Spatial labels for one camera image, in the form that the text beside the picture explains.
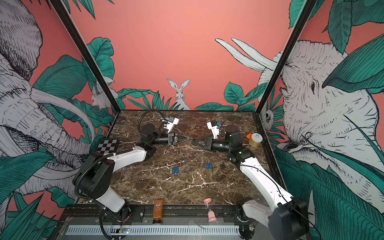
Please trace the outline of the black padlock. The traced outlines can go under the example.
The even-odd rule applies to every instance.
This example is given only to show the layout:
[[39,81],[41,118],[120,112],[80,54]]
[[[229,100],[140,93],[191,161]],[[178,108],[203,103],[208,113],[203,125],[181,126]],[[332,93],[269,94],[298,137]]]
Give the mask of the black padlock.
[[226,165],[224,164],[224,162],[220,162],[219,167],[220,167],[221,169],[225,169],[225,168],[226,168]]

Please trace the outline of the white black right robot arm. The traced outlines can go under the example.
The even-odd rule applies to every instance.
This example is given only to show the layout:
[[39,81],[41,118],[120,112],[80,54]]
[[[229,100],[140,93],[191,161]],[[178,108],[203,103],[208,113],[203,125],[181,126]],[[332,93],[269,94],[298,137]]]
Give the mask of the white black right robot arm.
[[236,126],[225,129],[225,139],[215,137],[194,139],[194,146],[206,151],[225,153],[227,158],[245,174],[267,201],[261,205],[255,200],[241,204],[242,216],[266,226],[275,240],[296,240],[310,231],[307,203],[284,190],[262,167],[253,152],[243,144]]

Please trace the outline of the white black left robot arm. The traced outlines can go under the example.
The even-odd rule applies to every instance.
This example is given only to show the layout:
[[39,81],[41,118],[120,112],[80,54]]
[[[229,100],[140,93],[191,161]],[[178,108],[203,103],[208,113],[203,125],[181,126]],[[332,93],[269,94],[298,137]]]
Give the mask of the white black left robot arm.
[[152,124],[140,129],[140,137],[140,142],[128,150],[90,154],[73,179],[75,195],[95,202],[116,218],[128,218],[132,212],[130,204],[110,186],[113,173],[150,159],[157,151],[156,145],[176,146],[190,139],[180,133],[161,133]]

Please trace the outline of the orange rectangular device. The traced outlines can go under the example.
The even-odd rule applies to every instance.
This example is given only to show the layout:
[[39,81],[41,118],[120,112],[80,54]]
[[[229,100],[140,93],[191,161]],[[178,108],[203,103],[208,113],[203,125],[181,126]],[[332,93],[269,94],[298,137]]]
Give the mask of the orange rectangular device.
[[156,199],[154,203],[153,224],[161,224],[163,219],[163,199]]

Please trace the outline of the black white checkerboard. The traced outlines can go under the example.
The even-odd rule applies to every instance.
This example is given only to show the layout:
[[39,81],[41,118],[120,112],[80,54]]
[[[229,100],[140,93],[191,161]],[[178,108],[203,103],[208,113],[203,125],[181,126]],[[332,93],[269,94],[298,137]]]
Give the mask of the black white checkerboard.
[[106,155],[118,151],[120,141],[118,139],[102,139],[99,141],[96,152]]

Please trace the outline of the pink hourglass timer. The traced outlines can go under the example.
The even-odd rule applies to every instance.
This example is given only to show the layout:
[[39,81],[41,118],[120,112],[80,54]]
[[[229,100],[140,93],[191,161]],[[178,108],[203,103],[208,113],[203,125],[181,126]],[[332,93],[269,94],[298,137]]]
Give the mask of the pink hourglass timer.
[[212,209],[212,199],[211,198],[204,199],[204,203],[208,209],[208,222],[212,224],[218,220]]

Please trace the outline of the white ventilated strip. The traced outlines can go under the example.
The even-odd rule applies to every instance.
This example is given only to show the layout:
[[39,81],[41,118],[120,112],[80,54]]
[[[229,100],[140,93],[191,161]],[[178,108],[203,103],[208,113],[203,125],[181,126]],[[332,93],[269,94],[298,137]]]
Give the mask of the white ventilated strip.
[[[198,226],[198,225],[124,225],[105,226],[105,232],[110,236],[149,236],[149,235],[196,235],[196,236],[238,236],[237,226]],[[103,236],[100,226],[70,225],[66,236]]]

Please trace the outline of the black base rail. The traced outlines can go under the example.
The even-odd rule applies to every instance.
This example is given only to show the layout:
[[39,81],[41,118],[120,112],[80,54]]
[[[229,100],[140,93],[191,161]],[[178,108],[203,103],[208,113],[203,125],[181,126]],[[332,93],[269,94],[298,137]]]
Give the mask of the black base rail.
[[[154,205],[131,204],[132,215],[126,221],[127,224],[143,223],[145,220],[153,222]],[[63,223],[67,218],[85,218],[88,220],[98,220],[100,207],[95,204],[76,204],[65,208],[59,222]],[[246,219],[244,214],[240,214],[240,209],[236,205],[214,205],[212,210],[217,218],[223,219],[225,223],[241,225],[246,222],[254,222],[255,219]],[[208,209],[204,205],[163,205],[164,224],[171,218],[198,218],[208,219]]]

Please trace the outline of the black corner frame post right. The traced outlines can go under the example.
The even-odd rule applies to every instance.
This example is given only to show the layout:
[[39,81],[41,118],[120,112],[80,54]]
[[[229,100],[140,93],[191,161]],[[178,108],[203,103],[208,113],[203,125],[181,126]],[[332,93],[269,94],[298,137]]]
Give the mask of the black corner frame post right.
[[283,68],[284,68],[284,66],[288,60],[288,57],[292,53],[293,48],[294,48],[302,30],[303,30],[316,2],[317,2],[316,0],[310,0],[310,1],[304,2],[304,6],[301,9],[299,17],[298,17],[298,19],[294,25],[294,28],[293,28],[291,35],[287,41],[287,44],[286,44],[286,46],[282,52],[282,55],[278,61],[278,64],[277,64],[275,70],[273,71],[272,77],[271,77],[271,79],[270,79],[270,81],[266,87],[266,90],[263,94],[263,97],[262,97],[261,101],[259,102],[259,105],[256,109],[256,113],[258,115],[261,113],[263,106],[265,105],[265,103],[268,99],[268,96],[272,92],[273,87],[276,84],[276,81],[279,79],[279,76],[282,73],[282,70],[283,70]]

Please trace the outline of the black corner frame post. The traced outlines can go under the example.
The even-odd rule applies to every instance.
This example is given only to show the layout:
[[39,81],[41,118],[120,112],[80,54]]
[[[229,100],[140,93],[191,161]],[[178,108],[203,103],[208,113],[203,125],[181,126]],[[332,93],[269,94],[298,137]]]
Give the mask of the black corner frame post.
[[112,104],[113,110],[116,111],[117,114],[121,112],[121,109],[115,100],[115,97],[113,97],[109,86],[104,80],[104,77],[102,75],[101,70],[99,69],[95,59],[93,58],[88,46],[86,45],[83,37],[79,33],[75,23],[73,22],[72,18],[70,17],[70,14],[65,6],[65,4],[62,1],[59,0],[50,0],[51,5],[55,9],[57,15],[59,16],[60,20],[64,24],[66,30],[68,31],[69,35],[71,36],[72,40],[74,41],[77,49],[81,53],[82,57],[84,58],[85,62],[87,63],[88,67],[90,68],[92,74],[98,81],[98,83],[101,85],[102,89],[104,90],[104,93],[106,94],[108,100]]
[[287,44],[286,44],[286,46],[282,52],[282,55],[278,61],[278,64],[277,64],[275,70],[273,71],[272,77],[271,77],[271,79],[270,79],[270,81],[266,87],[266,90],[263,94],[263,97],[262,97],[261,101],[259,102],[259,105],[256,109],[256,113],[258,115],[261,113],[263,106],[265,105],[265,103],[268,99],[268,96],[272,92],[273,87],[276,84],[276,81],[279,79],[279,76],[282,73],[282,70],[283,70],[283,68],[284,68],[284,66],[288,60],[288,57],[292,53],[293,48],[294,48],[302,30],[303,30],[316,2],[317,2],[316,0],[310,0],[310,1],[304,2],[304,6],[301,9],[299,17],[298,17],[298,19],[294,25],[294,28],[293,28],[291,35],[287,41]]

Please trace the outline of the black corner frame post left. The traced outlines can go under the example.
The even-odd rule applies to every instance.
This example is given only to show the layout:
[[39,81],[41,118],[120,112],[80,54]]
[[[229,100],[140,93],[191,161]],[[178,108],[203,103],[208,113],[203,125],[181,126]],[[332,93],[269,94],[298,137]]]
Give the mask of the black corner frame post left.
[[64,24],[66,30],[68,31],[69,35],[71,36],[72,40],[74,41],[77,49],[81,53],[82,57],[84,58],[85,62],[87,63],[88,67],[90,68],[92,74],[98,81],[98,83],[101,85],[102,89],[104,90],[104,93],[106,94],[108,100],[112,104],[113,110],[116,111],[117,114],[121,112],[121,109],[115,100],[115,97],[113,97],[109,86],[104,80],[104,77],[102,75],[101,70],[99,69],[95,59],[93,58],[88,46],[86,45],[83,37],[79,33],[75,23],[73,22],[72,18],[70,17],[70,14],[65,6],[65,4],[62,1],[59,0],[50,0],[51,5],[55,9],[57,15],[59,16],[60,20]]

